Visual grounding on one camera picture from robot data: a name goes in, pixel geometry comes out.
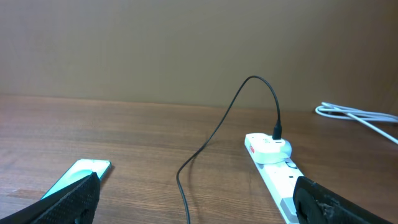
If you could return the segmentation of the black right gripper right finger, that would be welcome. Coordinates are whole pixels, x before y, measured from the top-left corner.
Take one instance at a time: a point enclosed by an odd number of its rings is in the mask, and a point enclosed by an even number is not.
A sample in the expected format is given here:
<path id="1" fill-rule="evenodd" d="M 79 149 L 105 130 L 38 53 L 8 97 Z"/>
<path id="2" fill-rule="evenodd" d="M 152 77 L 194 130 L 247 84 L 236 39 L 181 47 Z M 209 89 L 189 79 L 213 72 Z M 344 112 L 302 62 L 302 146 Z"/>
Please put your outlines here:
<path id="1" fill-rule="evenodd" d="M 304 176 L 293 201 L 300 224 L 392 224 Z"/>

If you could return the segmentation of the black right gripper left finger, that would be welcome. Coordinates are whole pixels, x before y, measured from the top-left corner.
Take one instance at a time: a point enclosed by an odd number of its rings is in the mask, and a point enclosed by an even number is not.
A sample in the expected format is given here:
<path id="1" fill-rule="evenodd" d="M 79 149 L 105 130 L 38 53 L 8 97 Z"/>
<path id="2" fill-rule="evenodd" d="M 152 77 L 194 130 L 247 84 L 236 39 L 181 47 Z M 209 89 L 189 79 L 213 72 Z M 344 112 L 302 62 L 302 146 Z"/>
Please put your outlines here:
<path id="1" fill-rule="evenodd" d="M 95 172 L 1 219 L 1 224 L 92 224 L 100 199 Z"/>

